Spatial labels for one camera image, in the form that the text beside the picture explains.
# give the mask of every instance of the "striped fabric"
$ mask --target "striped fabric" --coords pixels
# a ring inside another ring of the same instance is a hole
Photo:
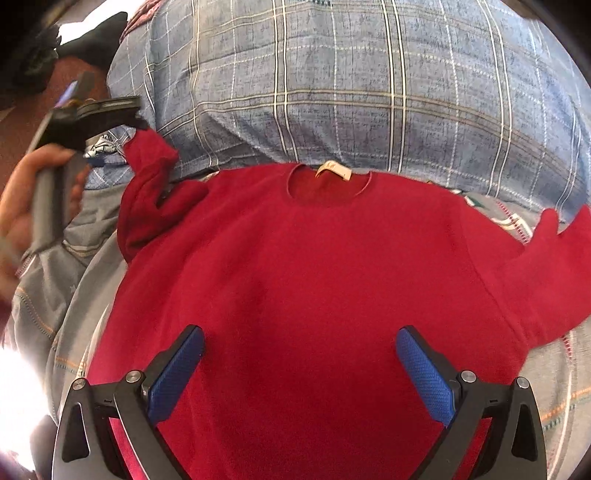
[[[108,82],[179,150],[175,180],[334,158],[567,220],[589,202],[591,90],[500,0],[168,0]],[[88,188],[129,181],[112,161]]]

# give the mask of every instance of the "textured blue rubber pad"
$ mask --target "textured blue rubber pad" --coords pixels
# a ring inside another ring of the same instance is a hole
[[[152,425],[170,417],[204,352],[205,336],[196,327],[150,388],[148,418]]]
[[[455,415],[453,390],[406,329],[396,336],[396,353],[431,418],[447,427]]]

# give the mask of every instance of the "finger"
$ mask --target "finger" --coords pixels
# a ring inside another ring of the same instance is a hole
[[[70,202],[70,221],[82,211],[82,204],[72,200]]]
[[[0,200],[0,218],[2,223],[10,225],[12,220],[28,211],[37,172],[45,167],[57,167],[65,164],[73,155],[72,150],[58,145],[45,145],[25,155],[12,172],[2,192]]]
[[[72,202],[80,202],[82,200],[82,194],[84,193],[84,188],[82,185],[74,185],[72,187],[72,192],[70,193],[70,200]]]
[[[25,155],[18,167],[35,172],[47,167],[59,167],[72,158],[74,151],[55,144],[44,145]]]

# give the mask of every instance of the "metal screw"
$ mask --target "metal screw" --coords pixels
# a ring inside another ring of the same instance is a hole
[[[132,370],[125,376],[125,381],[127,383],[136,383],[140,378],[142,378],[142,372],[139,370]]]
[[[72,382],[72,388],[74,390],[80,390],[81,388],[83,388],[86,385],[86,380],[84,378],[76,378],[73,382]]]
[[[462,372],[462,380],[466,383],[474,383],[476,381],[476,374],[471,370],[464,370]]]
[[[527,378],[525,378],[525,377],[517,377],[517,386],[519,388],[529,388],[530,381],[527,380]]]

